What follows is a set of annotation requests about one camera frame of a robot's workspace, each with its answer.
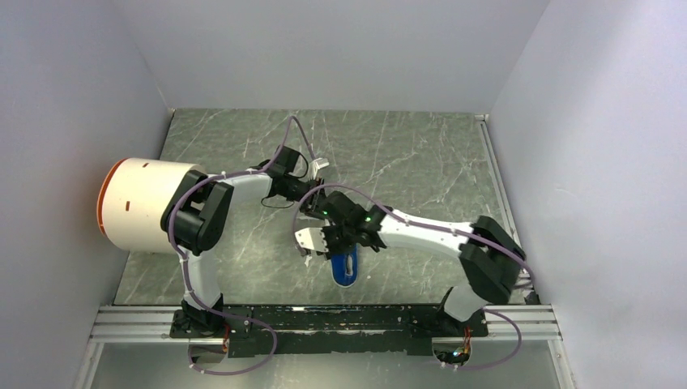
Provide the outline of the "blue canvas sneaker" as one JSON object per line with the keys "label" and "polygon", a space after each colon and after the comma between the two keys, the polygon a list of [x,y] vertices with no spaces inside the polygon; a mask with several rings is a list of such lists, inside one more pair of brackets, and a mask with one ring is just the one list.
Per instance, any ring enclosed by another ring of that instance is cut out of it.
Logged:
{"label": "blue canvas sneaker", "polygon": [[342,288],[353,286],[358,276],[358,250],[354,246],[345,254],[332,254],[330,257],[333,281]]}

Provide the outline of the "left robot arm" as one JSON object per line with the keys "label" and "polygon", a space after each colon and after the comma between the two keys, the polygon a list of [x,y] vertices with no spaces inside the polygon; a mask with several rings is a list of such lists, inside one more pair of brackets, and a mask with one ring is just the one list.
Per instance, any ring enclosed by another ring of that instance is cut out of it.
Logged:
{"label": "left robot arm", "polygon": [[301,199],[323,182],[321,172],[328,159],[305,162],[305,173],[295,168],[303,155],[280,146],[270,159],[235,173],[210,175],[191,169],[182,179],[160,219],[177,252],[184,283],[181,309],[173,317],[173,337],[212,337],[229,326],[217,277],[214,248],[224,232],[233,205],[280,196]]}

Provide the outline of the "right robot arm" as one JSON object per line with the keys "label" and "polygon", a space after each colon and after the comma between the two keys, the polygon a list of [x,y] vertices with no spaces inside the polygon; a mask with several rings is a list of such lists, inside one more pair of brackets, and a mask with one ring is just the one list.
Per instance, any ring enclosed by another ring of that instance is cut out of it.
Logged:
{"label": "right robot arm", "polygon": [[482,307],[508,303],[526,261],[522,247],[490,216],[445,222],[392,207],[366,209],[338,190],[317,194],[311,210],[328,224],[312,233],[309,249],[329,257],[361,246],[418,250],[458,261],[465,279],[449,288],[437,314],[437,325],[448,336],[458,335]]}

